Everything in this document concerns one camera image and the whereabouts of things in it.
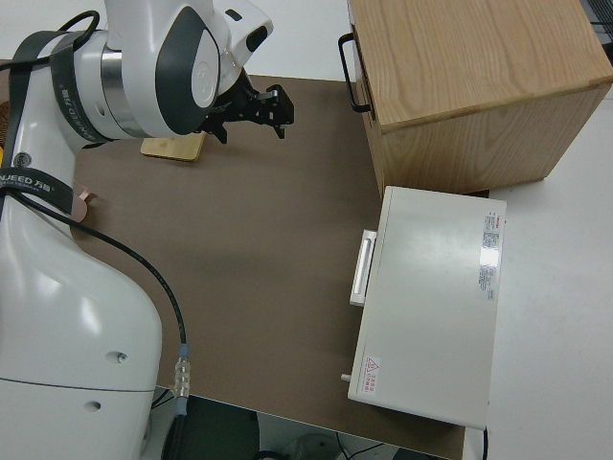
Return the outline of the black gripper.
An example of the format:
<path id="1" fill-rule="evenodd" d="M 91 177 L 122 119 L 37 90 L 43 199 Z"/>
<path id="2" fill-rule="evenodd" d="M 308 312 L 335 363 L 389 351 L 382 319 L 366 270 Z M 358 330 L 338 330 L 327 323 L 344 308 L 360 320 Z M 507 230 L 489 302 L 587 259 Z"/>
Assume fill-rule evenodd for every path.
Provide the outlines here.
<path id="1" fill-rule="evenodd" d="M 260 93 L 248 74 L 241 71 L 235 83 L 216 98 L 210 133 L 226 144 L 228 133 L 224 125 L 238 121 L 256 121 L 272 127 L 278 138 L 284 139 L 285 129 L 294 123 L 294 105 L 280 85 L 274 84 Z"/>

